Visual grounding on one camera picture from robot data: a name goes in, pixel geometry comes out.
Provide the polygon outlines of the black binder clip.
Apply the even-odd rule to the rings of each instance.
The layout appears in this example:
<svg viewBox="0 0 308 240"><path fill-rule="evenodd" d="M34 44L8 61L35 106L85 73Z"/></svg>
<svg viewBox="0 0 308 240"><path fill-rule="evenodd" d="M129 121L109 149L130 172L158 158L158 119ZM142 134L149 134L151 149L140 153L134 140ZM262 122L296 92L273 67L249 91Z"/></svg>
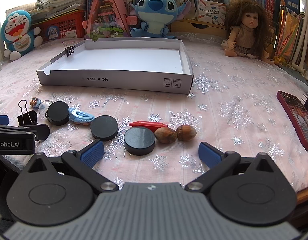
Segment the black binder clip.
<svg viewBox="0 0 308 240"><path fill-rule="evenodd" d="M18 102L18 107L20 108L20 115L17 116L17 120L20 126L31 126L38 124L37 113L35 110L28 111L27 101L25 99Z"/></svg>
<svg viewBox="0 0 308 240"><path fill-rule="evenodd" d="M62 42L63 46L64 46L64 51L66 52L66 56L69 57L71 54L74 53L74 49L75 49L75 41L73 41L71 43L71 45L67 45L67 43L64 41Z"/></svg>

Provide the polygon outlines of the black round puck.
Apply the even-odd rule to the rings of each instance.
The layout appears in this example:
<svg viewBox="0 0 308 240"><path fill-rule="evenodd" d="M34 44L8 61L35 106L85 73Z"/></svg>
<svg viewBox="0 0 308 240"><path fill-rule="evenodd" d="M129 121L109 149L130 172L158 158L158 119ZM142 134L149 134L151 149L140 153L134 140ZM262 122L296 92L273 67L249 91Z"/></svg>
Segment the black round puck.
<svg viewBox="0 0 308 240"><path fill-rule="evenodd" d="M125 150L132 155L147 155L155 148L155 135L145 127L132 127L124 134Z"/></svg>
<svg viewBox="0 0 308 240"><path fill-rule="evenodd" d="M69 121L68 104L62 101L53 102L47 109L45 117L53 125L65 125Z"/></svg>
<svg viewBox="0 0 308 240"><path fill-rule="evenodd" d="M118 133L118 123L112 116L101 115L91 122L90 129L95 139L110 141Z"/></svg>

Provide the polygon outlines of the clear plastic dome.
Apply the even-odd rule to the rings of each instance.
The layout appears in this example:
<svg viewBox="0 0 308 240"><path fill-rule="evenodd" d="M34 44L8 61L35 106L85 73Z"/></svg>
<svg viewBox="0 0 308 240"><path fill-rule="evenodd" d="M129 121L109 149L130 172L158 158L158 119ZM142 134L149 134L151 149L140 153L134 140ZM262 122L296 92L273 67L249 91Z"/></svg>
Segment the clear plastic dome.
<svg viewBox="0 0 308 240"><path fill-rule="evenodd" d="M40 114L40 116L44 117L46 115L47 110L52 104L53 102L50 100L41 101L38 107L38 113Z"/></svg>

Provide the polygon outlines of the brown hazelnut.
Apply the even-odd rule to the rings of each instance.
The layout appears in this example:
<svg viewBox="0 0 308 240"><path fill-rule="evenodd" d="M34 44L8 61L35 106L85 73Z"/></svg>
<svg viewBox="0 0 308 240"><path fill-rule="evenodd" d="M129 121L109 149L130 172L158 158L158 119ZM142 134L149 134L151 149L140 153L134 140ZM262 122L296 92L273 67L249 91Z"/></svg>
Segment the brown hazelnut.
<svg viewBox="0 0 308 240"><path fill-rule="evenodd" d="M176 134L180 141L191 141L196 137L197 131L193 126L181 125L176 129Z"/></svg>
<svg viewBox="0 0 308 240"><path fill-rule="evenodd" d="M176 141L177 139L177 134L176 131L169 128L169 127L161 127L158 128L155 132L154 135L156 139L163 144L170 144Z"/></svg>

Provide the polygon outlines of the light blue hair clip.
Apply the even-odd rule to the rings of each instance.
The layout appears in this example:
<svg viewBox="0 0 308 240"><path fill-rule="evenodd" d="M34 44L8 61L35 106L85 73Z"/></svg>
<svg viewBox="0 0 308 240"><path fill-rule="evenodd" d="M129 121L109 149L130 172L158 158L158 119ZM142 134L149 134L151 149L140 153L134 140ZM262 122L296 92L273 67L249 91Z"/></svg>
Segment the light blue hair clip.
<svg viewBox="0 0 308 240"><path fill-rule="evenodd" d="M74 107L69 107L69 119L75 124L82 124L83 126L88 126L95 119L95 116L92 114L80 111Z"/></svg>

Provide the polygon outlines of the small blue figurine charm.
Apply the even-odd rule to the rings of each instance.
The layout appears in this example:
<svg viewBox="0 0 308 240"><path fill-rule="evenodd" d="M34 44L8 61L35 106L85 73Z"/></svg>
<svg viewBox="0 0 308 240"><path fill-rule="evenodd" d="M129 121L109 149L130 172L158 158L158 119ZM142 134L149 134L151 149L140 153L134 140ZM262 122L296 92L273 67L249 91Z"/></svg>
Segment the small blue figurine charm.
<svg viewBox="0 0 308 240"><path fill-rule="evenodd" d="M33 107L33 108L39 108L40 104L42 103L42 101L37 98L37 97L33 97L30 101L30 105Z"/></svg>

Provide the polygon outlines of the black binder clip on box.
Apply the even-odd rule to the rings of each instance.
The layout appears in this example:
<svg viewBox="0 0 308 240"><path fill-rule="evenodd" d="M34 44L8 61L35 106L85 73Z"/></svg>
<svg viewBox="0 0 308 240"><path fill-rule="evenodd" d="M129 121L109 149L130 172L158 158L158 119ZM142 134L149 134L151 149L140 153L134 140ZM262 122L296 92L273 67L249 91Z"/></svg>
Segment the black binder clip on box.
<svg viewBox="0 0 308 240"><path fill-rule="evenodd" d="M71 45L67 45L67 43L64 41L62 42L63 46L64 46L64 51L66 52L66 56L69 57L71 54L74 53L74 49L75 49L75 41L73 41L71 43Z"/></svg>

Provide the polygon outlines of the white shallow cardboard box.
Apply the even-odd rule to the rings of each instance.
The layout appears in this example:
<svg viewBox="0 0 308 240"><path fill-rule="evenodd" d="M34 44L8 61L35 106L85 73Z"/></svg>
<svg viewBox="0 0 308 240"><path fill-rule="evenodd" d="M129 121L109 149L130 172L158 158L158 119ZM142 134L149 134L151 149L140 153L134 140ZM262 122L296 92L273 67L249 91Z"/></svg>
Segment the white shallow cardboard box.
<svg viewBox="0 0 308 240"><path fill-rule="evenodd" d="M181 40L149 37L80 41L41 68L41 85L189 94L194 72Z"/></svg>

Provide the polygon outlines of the red plastic crate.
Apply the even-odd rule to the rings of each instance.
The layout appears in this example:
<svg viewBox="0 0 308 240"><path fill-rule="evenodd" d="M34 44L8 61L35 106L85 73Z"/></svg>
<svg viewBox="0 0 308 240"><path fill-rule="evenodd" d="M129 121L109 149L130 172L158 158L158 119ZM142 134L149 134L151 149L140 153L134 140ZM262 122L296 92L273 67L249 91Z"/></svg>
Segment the red plastic crate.
<svg viewBox="0 0 308 240"><path fill-rule="evenodd" d="M85 29L82 26L85 19L85 11L80 9L32 24L31 28L40 28L39 35L43 38L43 42L60 38L82 38L85 36Z"/></svg>

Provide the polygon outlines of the pink triangular diorama house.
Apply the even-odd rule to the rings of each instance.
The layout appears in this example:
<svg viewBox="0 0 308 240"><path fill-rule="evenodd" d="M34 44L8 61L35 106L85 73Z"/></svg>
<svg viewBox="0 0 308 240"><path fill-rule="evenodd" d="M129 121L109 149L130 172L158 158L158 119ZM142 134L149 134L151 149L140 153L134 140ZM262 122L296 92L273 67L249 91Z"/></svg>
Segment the pink triangular diorama house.
<svg viewBox="0 0 308 240"><path fill-rule="evenodd" d="M123 0L92 0L83 23L85 39L129 37L128 13Z"/></svg>

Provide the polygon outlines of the white pipe rack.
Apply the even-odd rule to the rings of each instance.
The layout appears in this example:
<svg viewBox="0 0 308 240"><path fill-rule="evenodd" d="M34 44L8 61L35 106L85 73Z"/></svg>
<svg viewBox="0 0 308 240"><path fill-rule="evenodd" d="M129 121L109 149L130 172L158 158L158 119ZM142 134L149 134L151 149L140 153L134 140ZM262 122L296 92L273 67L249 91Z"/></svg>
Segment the white pipe rack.
<svg viewBox="0 0 308 240"><path fill-rule="evenodd" d="M303 18L303 25L299 37L296 41L296 49L293 54L292 60L289 62L288 67L298 71L306 80L308 80L308 71L304 69L304 62L308 48L308 0L305 4L305 15Z"/></svg>

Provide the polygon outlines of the brown haired baby doll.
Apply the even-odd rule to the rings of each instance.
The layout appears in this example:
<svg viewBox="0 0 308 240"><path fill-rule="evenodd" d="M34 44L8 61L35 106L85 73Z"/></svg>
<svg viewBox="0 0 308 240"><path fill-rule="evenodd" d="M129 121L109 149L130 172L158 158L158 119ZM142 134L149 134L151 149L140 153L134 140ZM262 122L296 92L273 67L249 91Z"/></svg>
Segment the brown haired baby doll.
<svg viewBox="0 0 308 240"><path fill-rule="evenodd" d="M274 64L266 51L268 23L261 5L251 0L233 0L226 9L226 39L222 48L228 57L249 57Z"/></svg>

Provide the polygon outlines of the wooden drawer shelf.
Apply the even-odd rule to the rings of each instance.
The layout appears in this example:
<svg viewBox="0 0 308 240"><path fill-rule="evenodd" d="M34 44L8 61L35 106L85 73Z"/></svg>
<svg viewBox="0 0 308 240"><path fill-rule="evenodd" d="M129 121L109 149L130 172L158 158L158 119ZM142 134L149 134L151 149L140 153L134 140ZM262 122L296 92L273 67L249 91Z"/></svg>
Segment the wooden drawer shelf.
<svg viewBox="0 0 308 240"><path fill-rule="evenodd" d="M197 20L183 19L170 25L170 31L175 33L195 33L214 35L225 38L227 31L224 25L200 22Z"/></svg>

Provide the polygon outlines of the stack of books and papers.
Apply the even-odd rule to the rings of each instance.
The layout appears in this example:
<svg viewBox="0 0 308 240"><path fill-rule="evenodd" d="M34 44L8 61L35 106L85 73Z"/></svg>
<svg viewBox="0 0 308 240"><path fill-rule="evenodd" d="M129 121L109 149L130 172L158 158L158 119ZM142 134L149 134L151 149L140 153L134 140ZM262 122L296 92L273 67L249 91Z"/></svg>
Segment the stack of books and papers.
<svg viewBox="0 0 308 240"><path fill-rule="evenodd" d="M85 6L86 0L37 0L34 9L29 13L33 22L40 22L66 12L85 9Z"/></svg>

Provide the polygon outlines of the white colourful stationery box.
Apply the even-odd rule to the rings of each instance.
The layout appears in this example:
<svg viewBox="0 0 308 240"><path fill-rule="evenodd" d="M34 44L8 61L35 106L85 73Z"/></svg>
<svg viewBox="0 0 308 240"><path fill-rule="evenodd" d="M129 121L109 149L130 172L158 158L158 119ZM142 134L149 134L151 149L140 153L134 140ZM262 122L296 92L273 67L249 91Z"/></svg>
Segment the white colourful stationery box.
<svg viewBox="0 0 308 240"><path fill-rule="evenodd" d="M196 19L218 25L225 25L226 7L223 3L209 0L198 0L196 6Z"/></svg>

